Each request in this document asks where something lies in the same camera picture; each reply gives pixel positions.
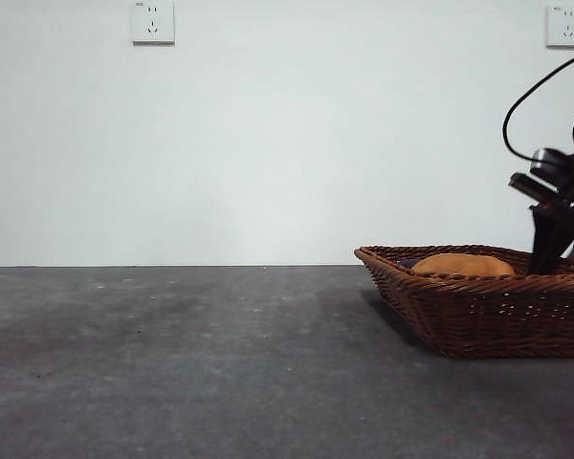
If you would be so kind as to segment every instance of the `black cable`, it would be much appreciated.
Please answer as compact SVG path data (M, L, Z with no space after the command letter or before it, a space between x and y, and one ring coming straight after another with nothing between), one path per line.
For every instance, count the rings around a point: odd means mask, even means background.
M545 160L536 160L535 158L530 158L528 156L525 156L521 153L518 153L517 150L515 150L515 148L513 148L513 146L510 144L510 141L508 140L508 122L510 121L510 117L512 117L513 112L517 109L517 107L519 107L519 105L521 105L523 103L524 100L526 100L527 98L529 98L531 96L531 94L536 91L538 88L540 88L546 81L548 81L549 79L551 79L552 77L554 77L556 74L558 74L561 70L563 70L565 67L567 67L568 65L572 65L574 63L574 57L572 57L571 59L569 59L568 61L566 61L565 63L563 63L562 65L560 65L559 67L557 67L555 70L553 70L551 73L549 73L547 76L545 76L543 79L541 79L540 81L538 81L534 86L532 86L531 88L529 88L529 90L523 94L514 104L512 107L510 107L510 109L508 110L508 113L506 113L506 118L504 119L504 124L502 125L501 128L501 132L502 135L504 137L504 144L506 145L506 148L508 148L508 150L515 156L522 158L524 160L527 161L535 161L537 163L546 163L546 164L553 164L555 166L559 165L556 163L553 163L551 161L545 161Z

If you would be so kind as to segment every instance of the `outlet faceplate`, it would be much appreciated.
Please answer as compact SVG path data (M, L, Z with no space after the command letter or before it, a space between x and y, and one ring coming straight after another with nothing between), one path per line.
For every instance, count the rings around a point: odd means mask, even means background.
M574 48L574 4L546 7L546 46Z
M136 1L130 11L135 45L174 44L174 1Z

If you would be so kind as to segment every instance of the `wicker basket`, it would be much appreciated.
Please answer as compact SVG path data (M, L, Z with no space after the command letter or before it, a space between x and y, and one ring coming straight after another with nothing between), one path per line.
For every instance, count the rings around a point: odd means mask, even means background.
M398 263L443 253L491 255L517 275L416 274ZM451 357L574 357L574 259L525 275L531 253L487 246L362 247L381 296L431 348Z

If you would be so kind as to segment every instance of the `concrete surface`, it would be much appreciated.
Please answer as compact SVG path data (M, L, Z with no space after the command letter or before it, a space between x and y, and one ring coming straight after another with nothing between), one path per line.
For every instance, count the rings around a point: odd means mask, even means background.
M574 458L574 360L429 352L363 267L0 269L0 459Z

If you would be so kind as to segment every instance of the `orange bread loaf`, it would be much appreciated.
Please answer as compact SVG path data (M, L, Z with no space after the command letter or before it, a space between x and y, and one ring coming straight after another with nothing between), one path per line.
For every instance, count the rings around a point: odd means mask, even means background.
M448 273L463 275L515 275L515 270L505 261L488 255L466 253L438 253L412 267L416 273Z

